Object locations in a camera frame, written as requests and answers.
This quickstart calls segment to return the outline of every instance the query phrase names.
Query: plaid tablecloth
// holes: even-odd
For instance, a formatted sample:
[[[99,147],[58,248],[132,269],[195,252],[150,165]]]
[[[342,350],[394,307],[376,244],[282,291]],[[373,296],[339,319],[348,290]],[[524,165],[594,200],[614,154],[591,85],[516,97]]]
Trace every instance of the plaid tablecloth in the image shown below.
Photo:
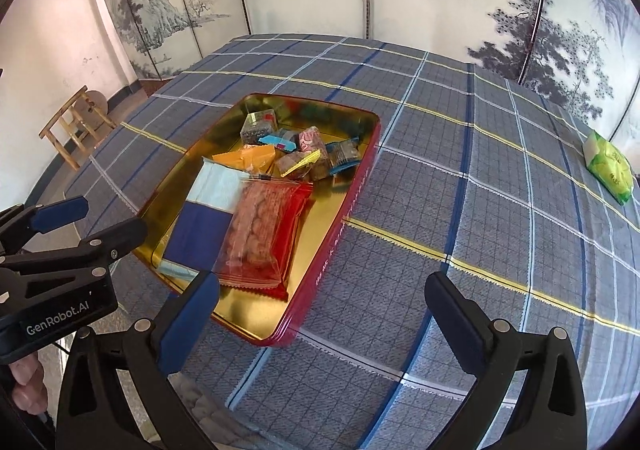
[[[584,167],[587,126],[473,64],[339,36],[235,39],[149,98],[82,167],[66,192],[90,203],[79,233],[137,213],[185,149],[253,92],[372,110],[380,154],[295,342],[258,348],[212,322],[187,374],[296,448],[424,449],[473,381],[424,306],[425,277],[447,270],[491,318],[566,328],[590,448],[609,437],[640,390],[640,194],[620,207]],[[136,318],[167,297],[133,256],[113,281]]]

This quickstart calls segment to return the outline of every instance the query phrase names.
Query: silver screw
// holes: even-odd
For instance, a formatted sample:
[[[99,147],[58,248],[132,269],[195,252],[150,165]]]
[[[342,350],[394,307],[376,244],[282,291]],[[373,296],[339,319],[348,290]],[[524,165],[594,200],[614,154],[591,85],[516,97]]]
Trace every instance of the silver screw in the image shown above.
[[[496,321],[494,321],[494,328],[500,333],[505,333],[510,329],[510,326],[506,320],[498,318]]]
[[[150,327],[151,327],[151,322],[146,318],[143,318],[142,320],[138,320],[134,325],[135,330],[138,331],[139,333],[143,333],[147,331]]]
[[[556,338],[558,338],[559,340],[565,340],[566,331],[564,329],[562,329],[561,327],[554,327],[554,336]]]

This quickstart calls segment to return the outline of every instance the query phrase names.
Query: baseboard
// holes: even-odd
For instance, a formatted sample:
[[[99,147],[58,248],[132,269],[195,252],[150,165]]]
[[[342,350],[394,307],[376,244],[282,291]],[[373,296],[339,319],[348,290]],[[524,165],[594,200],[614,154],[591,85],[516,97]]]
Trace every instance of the baseboard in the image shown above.
[[[117,93],[115,93],[111,98],[107,101],[107,109],[108,112],[111,112],[115,109],[120,103],[124,101],[127,96],[131,94],[137,93],[142,88],[139,80],[133,82],[130,86],[126,86],[121,88]],[[66,151],[72,153],[76,149],[77,145],[73,142],[73,140],[69,140],[66,142],[65,148]],[[51,183],[54,176],[58,173],[58,170],[64,165],[65,160],[60,154],[56,154],[56,157],[53,158],[49,166],[46,167],[45,171],[38,179],[37,183],[33,186],[29,197],[24,202],[25,206],[33,206],[38,203],[39,199],[42,197],[42,194],[46,190],[49,183]]]

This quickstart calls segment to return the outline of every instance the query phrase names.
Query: black cable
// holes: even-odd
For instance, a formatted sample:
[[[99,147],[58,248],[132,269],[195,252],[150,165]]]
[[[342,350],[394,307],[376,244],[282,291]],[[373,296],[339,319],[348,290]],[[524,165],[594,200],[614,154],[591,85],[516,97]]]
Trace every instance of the black cable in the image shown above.
[[[67,351],[67,350],[66,350],[62,345],[60,345],[58,342],[53,342],[53,344],[54,344],[57,348],[59,348],[63,353],[70,354],[70,353],[69,353],[69,351]]]

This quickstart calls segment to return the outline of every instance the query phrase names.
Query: wooden stool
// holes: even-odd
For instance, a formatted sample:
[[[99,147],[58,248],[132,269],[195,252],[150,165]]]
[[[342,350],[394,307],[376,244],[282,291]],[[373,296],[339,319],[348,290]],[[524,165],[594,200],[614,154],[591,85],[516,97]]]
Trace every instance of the wooden stool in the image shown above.
[[[53,118],[49,120],[49,123],[47,123],[47,125],[45,125],[45,127],[40,131],[39,136],[40,136],[40,139],[47,137],[47,139],[53,144],[56,150],[60,153],[60,156],[62,156],[65,159],[65,161],[69,163],[69,165],[71,165],[71,167],[74,170],[78,170],[80,166],[78,165],[78,163],[76,163],[76,160],[71,157],[71,154],[69,154],[69,152],[62,145],[62,143],[58,141],[58,138],[56,138],[53,135],[51,131],[51,127],[53,127],[57,122],[60,122],[60,125],[62,126],[62,128],[65,129],[66,133],[69,135],[71,140],[78,146],[78,148],[82,150],[82,152],[84,152],[85,154],[89,155],[90,152],[87,149],[87,147],[85,147],[82,144],[82,140],[84,140],[84,138],[86,138],[88,134],[91,134],[95,138],[95,141],[100,141],[100,138],[96,134],[95,129],[82,118],[78,110],[74,107],[74,103],[76,103],[78,100],[86,101],[87,104],[89,105],[89,108],[93,112],[95,112],[98,116],[100,116],[100,118],[104,123],[109,125],[111,128],[116,128],[116,124],[113,123],[111,118],[109,118],[102,111],[102,109],[100,109],[87,95],[86,86],[80,89],[76,94],[74,94],[66,102],[66,104],[60,107],[58,112],[56,112],[53,115]],[[73,119],[71,120],[71,122],[68,122],[63,117],[63,114],[67,111],[71,112],[71,115],[73,116]],[[82,134],[80,134],[80,136],[76,136],[76,132],[74,128],[81,130],[81,127],[84,128],[84,131],[82,132]]]

